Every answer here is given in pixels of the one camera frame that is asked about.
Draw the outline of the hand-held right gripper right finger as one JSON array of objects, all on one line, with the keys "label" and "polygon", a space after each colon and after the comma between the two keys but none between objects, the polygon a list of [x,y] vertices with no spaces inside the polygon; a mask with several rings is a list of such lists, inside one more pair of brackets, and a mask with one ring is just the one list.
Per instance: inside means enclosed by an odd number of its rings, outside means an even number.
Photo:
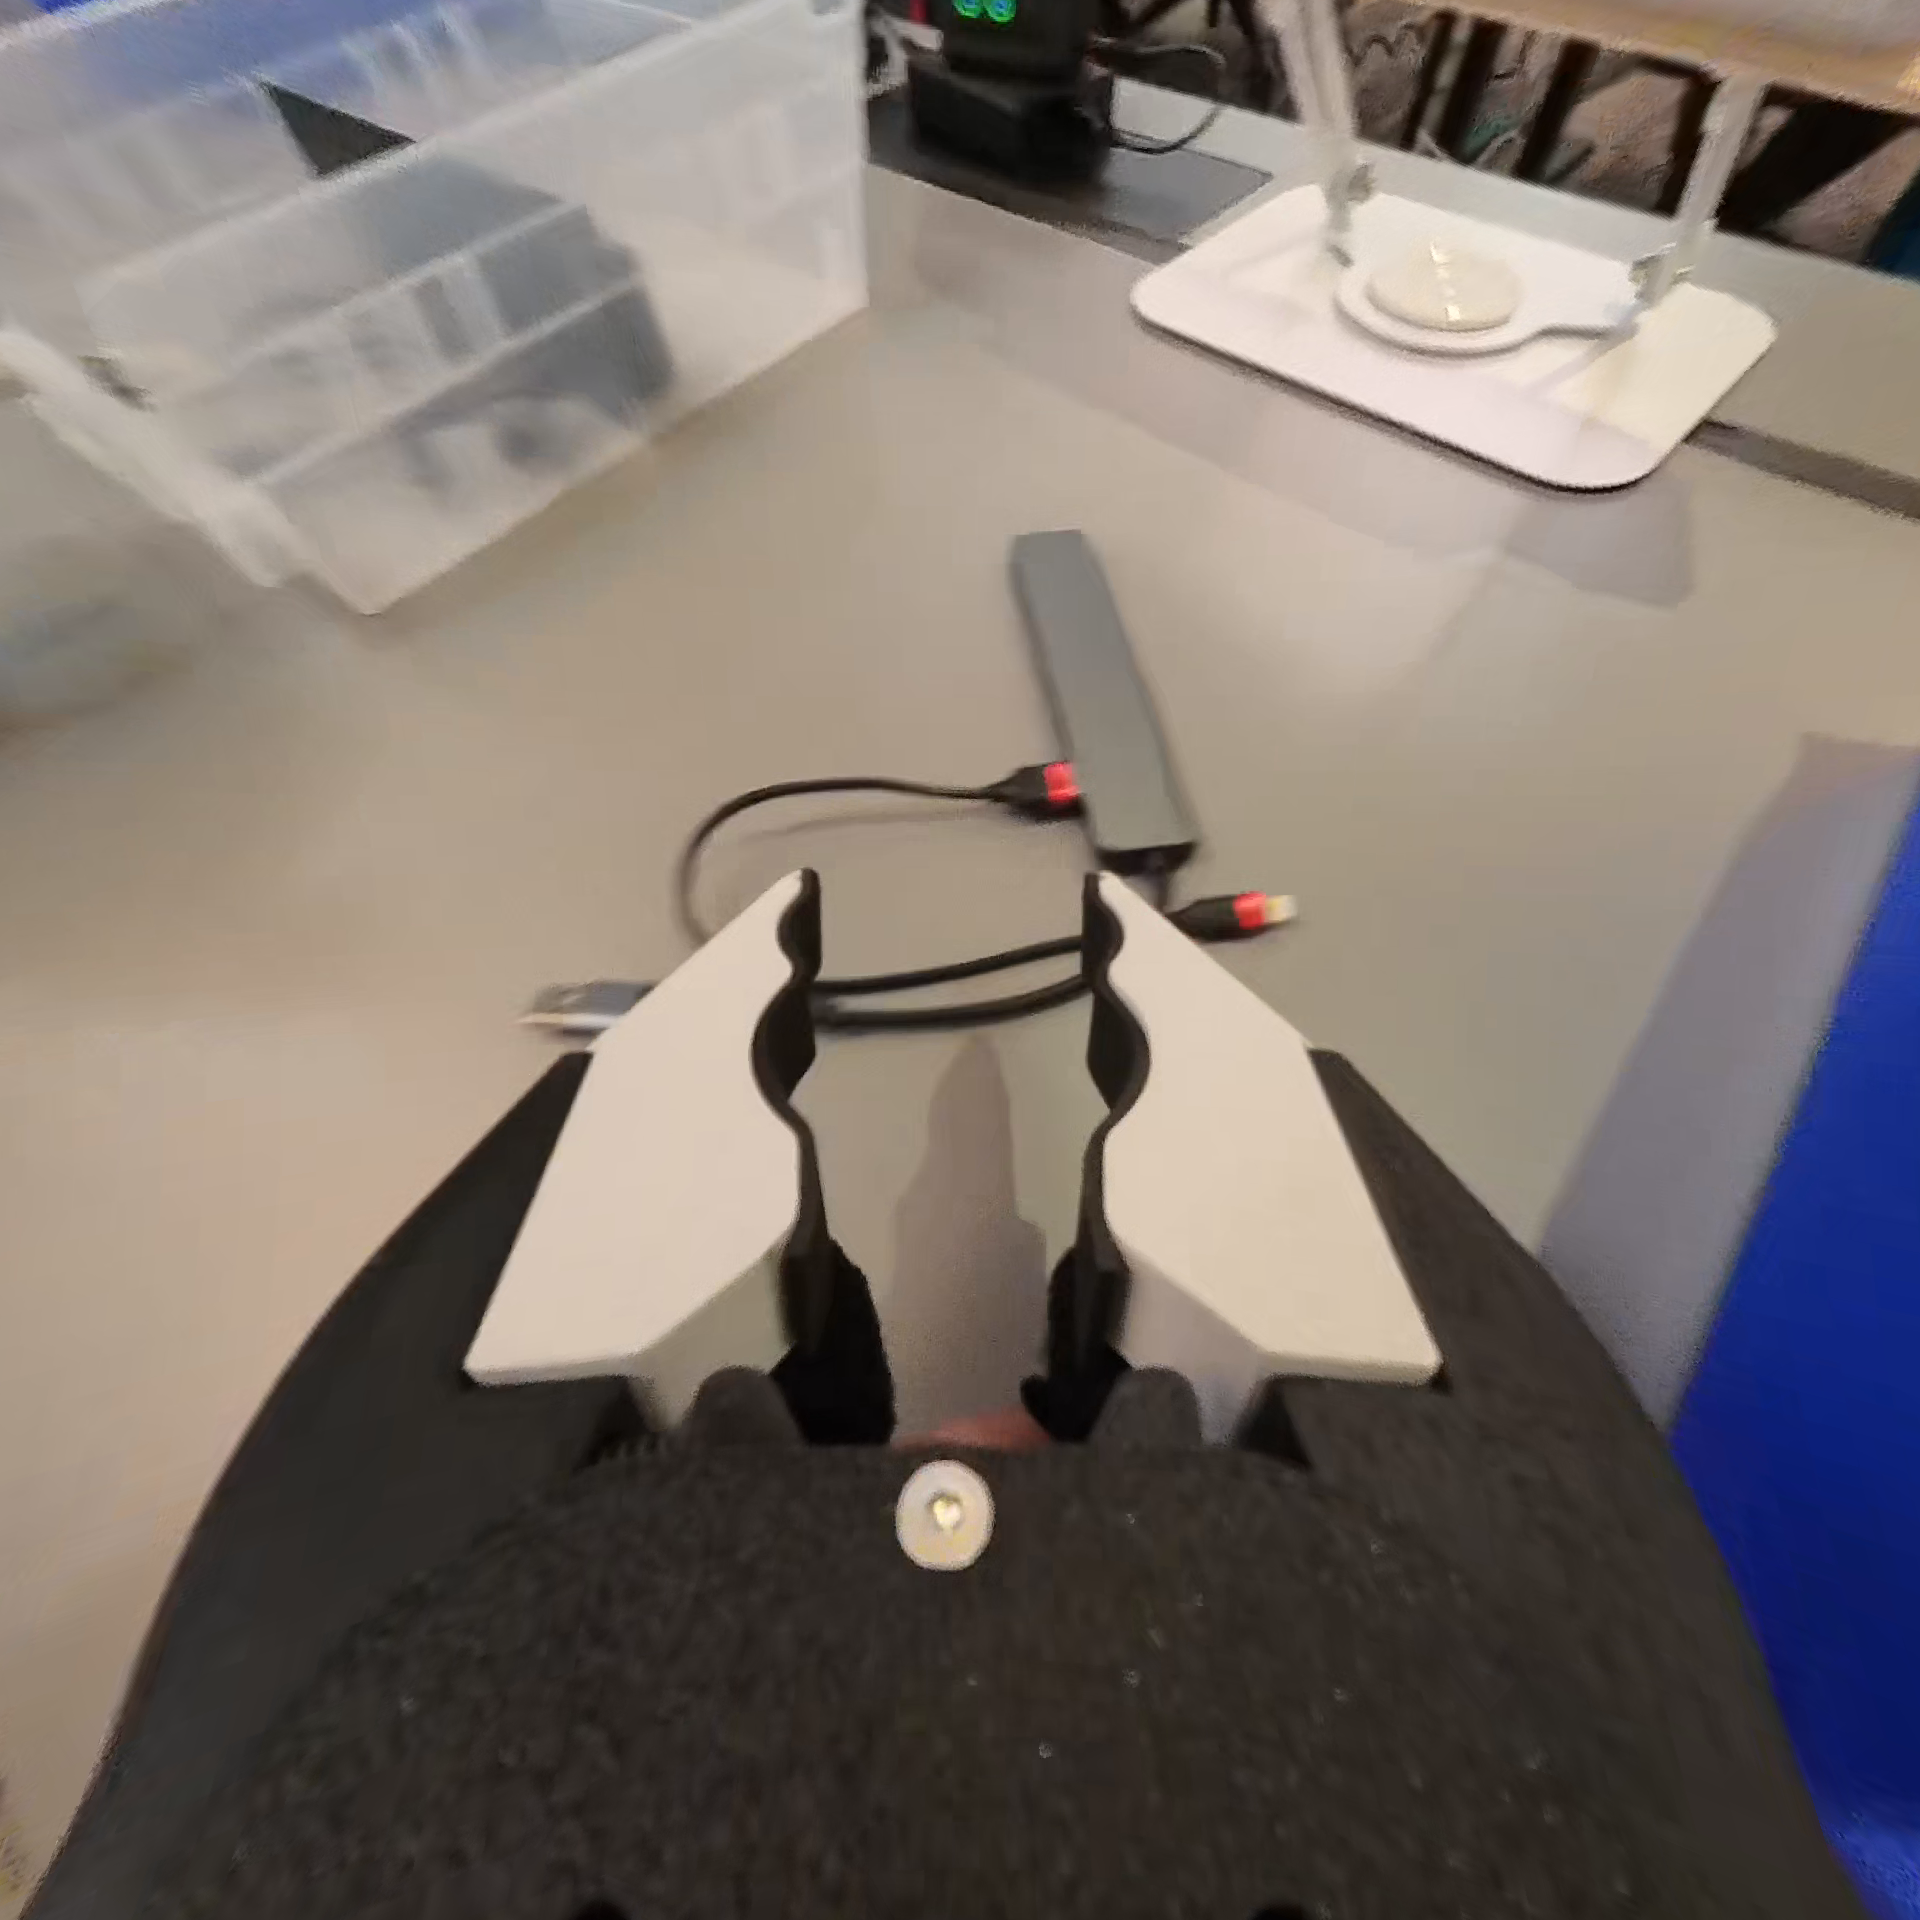
[{"label": "hand-held right gripper right finger", "polygon": [[1124,880],[1083,891],[1103,1114],[1071,1239],[1071,1436],[1123,1371],[1210,1442],[1267,1384],[1436,1384],[1444,1359],[1304,1035]]}]

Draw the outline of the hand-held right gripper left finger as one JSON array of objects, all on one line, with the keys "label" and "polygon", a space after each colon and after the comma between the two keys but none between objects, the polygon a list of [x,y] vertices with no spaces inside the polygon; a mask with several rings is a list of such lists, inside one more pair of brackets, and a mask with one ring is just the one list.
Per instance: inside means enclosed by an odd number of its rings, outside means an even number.
[{"label": "hand-held right gripper left finger", "polygon": [[812,1131],[820,882],[775,880],[584,1052],[463,1358],[483,1388],[612,1380],[672,1427],[770,1371],[830,1271]]}]

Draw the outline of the black usb cable red collar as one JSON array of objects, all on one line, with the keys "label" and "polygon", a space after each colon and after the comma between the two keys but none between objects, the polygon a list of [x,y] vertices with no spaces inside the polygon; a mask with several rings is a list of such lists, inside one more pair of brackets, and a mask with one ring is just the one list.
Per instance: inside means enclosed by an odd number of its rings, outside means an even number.
[{"label": "black usb cable red collar", "polygon": [[[1068,758],[1029,760],[988,784],[931,784],[891,774],[830,774],[782,779],[752,787],[714,807],[691,831],[675,869],[675,910],[679,930],[693,947],[704,947],[711,930],[699,907],[701,856],[720,830],[736,818],[775,805],[799,799],[842,797],[890,797],[923,799],[948,807],[998,808],[1036,824],[1078,821],[1087,805],[1078,778]],[[1299,904],[1290,895],[1235,893],[1200,895],[1170,902],[1170,876],[1174,874],[1167,853],[1147,860],[1147,895],[1155,907],[1188,939],[1198,944],[1239,944],[1260,939],[1299,918]],[[1071,960],[1068,978],[965,1004],[914,1004],[904,1008],[884,1005],[886,999],[941,987],[967,984],[1053,960]],[[866,975],[820,975],[812,987],[812,1013],[815,1027],[844,1037],[901,1037],[918,1032],[967,1032],[982,1027],[1015,1024],[1030,1016],[1059,1013],[1087,991],[1083,966],[1083,939],[1063,935],[1052,942],[1024,944],[992,951],[967,962],[902,968]]]}]

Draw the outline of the grey usb hub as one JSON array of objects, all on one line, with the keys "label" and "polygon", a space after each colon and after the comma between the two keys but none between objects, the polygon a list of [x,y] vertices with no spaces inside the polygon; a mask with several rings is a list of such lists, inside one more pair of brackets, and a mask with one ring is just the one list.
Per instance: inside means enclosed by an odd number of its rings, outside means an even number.
[{"label": "grey usb hub", "polygon": [[1093,542],[1075,531],[1018,535],[1010,579],[1098,862],[1170,877],[1198,847],[1198,828]]}]

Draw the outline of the blue plastic bin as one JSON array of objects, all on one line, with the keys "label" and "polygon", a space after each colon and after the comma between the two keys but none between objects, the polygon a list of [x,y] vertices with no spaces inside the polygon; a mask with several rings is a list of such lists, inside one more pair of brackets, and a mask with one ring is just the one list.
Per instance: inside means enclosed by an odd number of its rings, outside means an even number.
[{"label": "blue plastic bin", "polygon": [[1670,1447],[1822,1830],[1918,1915],[1918,824],[1909,808]]}]

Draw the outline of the clear plastic bin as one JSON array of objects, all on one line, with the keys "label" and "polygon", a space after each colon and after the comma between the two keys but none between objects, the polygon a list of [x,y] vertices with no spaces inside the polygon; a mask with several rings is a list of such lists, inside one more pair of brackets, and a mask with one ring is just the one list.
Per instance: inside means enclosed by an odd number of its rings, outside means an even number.
[{"label": "clear plastic bin", "polygon": [[[258,587],[392,607],[868,301],[858,4],[76,4],[5,27],[5,376],[37,419]],[[272,80],[413,143],[317,178]],[[559,460],[496,423],[234,476],[149,396],[264,286],[276,221],[430,159],[588,206],[672,362],[643,421],[565,402]]]}]

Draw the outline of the wooden book stand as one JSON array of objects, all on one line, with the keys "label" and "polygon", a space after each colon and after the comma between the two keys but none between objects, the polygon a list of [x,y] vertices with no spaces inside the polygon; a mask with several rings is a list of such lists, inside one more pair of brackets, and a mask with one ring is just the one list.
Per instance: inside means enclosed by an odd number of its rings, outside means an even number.
[{"label": "wooden book stand", "polygon": [[1915,3],[1483,4],[1712,82],[1663,238],[1636,255],[1379,183],[1333,4],[1264,4],[1302,82],[1311,180],[1133,287],[1143,325],[1502,472],[1576,493],[1655,472],[1776,341],[1696,280],[1770,88],[1915,109]]}]

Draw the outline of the black divider panel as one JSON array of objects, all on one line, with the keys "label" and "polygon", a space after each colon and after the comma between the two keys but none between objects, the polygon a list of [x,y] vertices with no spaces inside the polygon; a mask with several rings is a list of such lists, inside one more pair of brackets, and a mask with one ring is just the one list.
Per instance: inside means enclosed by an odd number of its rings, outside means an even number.
[{"label": "black divider panel", "polygon": [[403,154],[413,142],[355,111],[317,103],[272,80],[258,82],[260,94],[276,109],[280,123],[317,178],[346,173],[355,167]]}]

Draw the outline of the black charger green display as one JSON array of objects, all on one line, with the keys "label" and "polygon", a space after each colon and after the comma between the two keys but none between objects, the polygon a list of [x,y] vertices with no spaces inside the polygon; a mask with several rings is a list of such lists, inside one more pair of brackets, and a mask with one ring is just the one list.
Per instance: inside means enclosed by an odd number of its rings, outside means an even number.
[{"label": "black charger green display", "polygon": [[1114,143],[1114,74],[1095,60],[1098,3],[920,3],[935,31],[904,100],[920,147],[1027,180],[1091,178]]}]

